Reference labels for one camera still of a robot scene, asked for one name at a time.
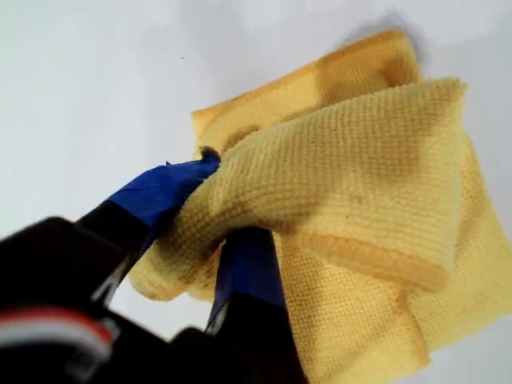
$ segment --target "white background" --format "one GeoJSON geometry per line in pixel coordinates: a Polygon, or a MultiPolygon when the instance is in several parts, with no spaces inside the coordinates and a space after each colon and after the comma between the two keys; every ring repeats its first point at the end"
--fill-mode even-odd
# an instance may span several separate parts
{"type": "MultiPolygon", "coordinates": [[[[465,128],[510,237],[511,19],[508,0],[0,0],[0,236],[48,215],[76,219],[145,169],[189,160],[191,111],[395,24],[427,75],[470,84],[465,128]]],[[[164,337],[209,312],[128,284],[113,308],[164,337]]],[[[404,382],[511,376],[504,318],[404,382]]]]}

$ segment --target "white stripe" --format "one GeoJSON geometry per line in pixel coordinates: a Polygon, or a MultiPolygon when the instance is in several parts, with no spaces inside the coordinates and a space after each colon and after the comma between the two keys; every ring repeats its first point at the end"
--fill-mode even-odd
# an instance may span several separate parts
{"type": "Polygon", "coordinates": [[[0,348],[38,342],[71,344],[101,361],[107,360],[111,353],[110,345],[79,323],[45,319],[13,320],[0,325],[0,348]]]}

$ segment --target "yellow cloth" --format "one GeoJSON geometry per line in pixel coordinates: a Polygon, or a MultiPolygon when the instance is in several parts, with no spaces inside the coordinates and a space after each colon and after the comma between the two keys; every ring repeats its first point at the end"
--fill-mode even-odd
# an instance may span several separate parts
{"type": "Polygon", "coordinates": [[[512,250],[461,128],[465,86],[422,82],[403,32],[194,113],[222,164],[131,272],[211,298],[231,229],[275,233],[311,382],[388,382],[510,312],[512,250]]]}

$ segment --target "yellow microfiber towel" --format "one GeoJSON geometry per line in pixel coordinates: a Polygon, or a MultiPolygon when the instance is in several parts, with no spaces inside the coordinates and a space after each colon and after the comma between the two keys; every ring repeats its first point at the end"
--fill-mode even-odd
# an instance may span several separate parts
{"type": "Polygon", "coordinates": [[[311,382],[388,382],[512,304],[512,249],[461,128],[466,86],[421,80],[391,30],[194,113],[219,170],[131,271],[211,298],[230,230],[274,232],[311,382]]]}

